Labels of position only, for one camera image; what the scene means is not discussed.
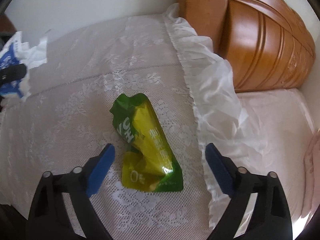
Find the blue white bag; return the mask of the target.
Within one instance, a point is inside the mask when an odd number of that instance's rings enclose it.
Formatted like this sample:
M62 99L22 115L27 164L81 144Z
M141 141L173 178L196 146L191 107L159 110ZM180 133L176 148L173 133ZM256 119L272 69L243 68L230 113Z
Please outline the blue white bag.
M1 97L26 100L30 96L30 70L47 63L45 36L36 46L22 41L18 31L9 38L1 50Z

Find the folded pink blanket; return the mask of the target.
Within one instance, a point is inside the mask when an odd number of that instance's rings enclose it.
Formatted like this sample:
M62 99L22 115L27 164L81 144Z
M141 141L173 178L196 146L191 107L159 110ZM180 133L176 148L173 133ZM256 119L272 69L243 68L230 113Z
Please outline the folded pink blanket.
M310 217L319 206L319 129L304 156L305 194L302 217Z

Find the white lace cover cloth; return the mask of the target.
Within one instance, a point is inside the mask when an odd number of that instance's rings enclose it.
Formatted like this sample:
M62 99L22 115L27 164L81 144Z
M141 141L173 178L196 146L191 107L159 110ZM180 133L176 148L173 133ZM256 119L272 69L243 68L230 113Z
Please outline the white lace cover cloth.
M1 193L29 213L42 173L69 172L111 143L116 158L91 199L115 239L206 239L209 205L228 200L204 162L213 142L241 165L247 113L235 94L228 61L212 51L171 5L161 15L106 21L48 46L48 62L30 72L31 96L11 99L1 114ZM182 169L181 192L125 188L127 142L114 128L118 96L145 94Z

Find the orange wooden headboard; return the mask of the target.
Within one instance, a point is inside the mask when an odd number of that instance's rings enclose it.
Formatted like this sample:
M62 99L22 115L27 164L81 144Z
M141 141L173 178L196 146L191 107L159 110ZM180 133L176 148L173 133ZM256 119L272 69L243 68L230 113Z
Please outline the orange wooden headboard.
M284 0L228 0L219 55L237 93L299 88L316 58L310 32Z

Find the pink bed sheet mattress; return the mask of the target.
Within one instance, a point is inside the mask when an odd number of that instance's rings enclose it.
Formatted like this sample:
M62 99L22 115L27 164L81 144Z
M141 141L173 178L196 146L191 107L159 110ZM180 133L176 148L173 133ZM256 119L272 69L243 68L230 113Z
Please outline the pink bed sheet mattress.
M274 171L279 176L290 209L293 236L297 237L314 215L302 217L304 156L318 131L306 100L297 89L239 93L238 98L263 141L266 171Z

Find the green yellow snack pouch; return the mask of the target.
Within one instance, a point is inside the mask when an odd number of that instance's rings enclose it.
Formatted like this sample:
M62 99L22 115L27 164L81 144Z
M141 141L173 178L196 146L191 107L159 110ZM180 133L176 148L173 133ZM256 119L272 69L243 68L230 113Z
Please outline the green yellow snack pouch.
M153 106L145 94L120 94L110 110L112 125L127 142L122 185L143 192L180 192L183 174Z

